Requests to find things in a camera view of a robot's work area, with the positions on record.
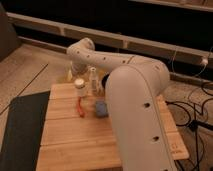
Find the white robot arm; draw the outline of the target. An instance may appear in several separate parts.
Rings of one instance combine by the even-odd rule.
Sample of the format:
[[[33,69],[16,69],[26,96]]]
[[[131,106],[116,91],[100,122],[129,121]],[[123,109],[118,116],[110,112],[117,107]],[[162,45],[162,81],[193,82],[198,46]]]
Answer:
[[[156,102],[170,80],[165,64],[134,54],[97,51],[89,38],[70,45],[67,55],[75,74],[88,66],[109,73],[105,98],[123,171],[177,171]]]

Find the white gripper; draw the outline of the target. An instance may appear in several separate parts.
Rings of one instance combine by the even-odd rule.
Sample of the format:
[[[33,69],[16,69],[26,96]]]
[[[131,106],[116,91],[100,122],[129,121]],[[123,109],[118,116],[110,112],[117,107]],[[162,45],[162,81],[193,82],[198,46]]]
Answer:
[[[70,61],[73,76],[83,75],[88,71],[87,64],[81,58],[71,58]]]

